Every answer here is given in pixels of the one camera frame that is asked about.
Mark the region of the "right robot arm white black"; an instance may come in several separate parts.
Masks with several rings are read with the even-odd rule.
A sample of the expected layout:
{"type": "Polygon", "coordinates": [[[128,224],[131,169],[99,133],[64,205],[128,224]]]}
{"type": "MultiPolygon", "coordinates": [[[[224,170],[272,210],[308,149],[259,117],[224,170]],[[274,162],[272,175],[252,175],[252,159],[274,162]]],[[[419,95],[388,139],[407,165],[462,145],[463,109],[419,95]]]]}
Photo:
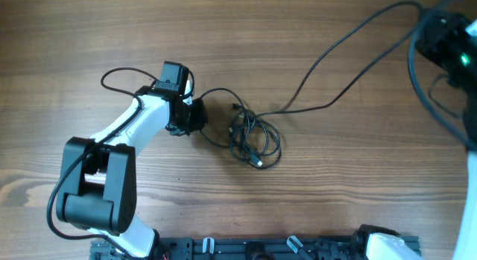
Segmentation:
{"type": "Polygon", "coordinates": [[[408,72],[430,115],[467,150],[467,196],[454,259],[476,258],[476,23],[458,13],[428,10],[411,37],[408,72]],[[426,89],[417,78],[415,55],[439,69],[426,89]]]}

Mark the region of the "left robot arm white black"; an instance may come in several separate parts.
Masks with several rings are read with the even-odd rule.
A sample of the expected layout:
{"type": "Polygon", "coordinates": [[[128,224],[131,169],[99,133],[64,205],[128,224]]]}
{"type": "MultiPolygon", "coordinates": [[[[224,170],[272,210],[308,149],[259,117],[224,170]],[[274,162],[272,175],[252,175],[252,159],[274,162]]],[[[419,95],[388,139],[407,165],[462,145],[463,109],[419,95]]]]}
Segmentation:
{"type": "Polygon", "coordinates": [[[109,127],[91,137],[73,137],[63,150],[60,178],[47,204],[51,231],[66,240],[53,223],[85,230],[92,239],[91,259],[170,259],[173,244],[136,214],[136,158],[162,129],[189,135],[207,122],[202,100],[194,99],[195,79],[182,64],[164,62],[161,75],[131,96],[132,104],[109,127]]]}

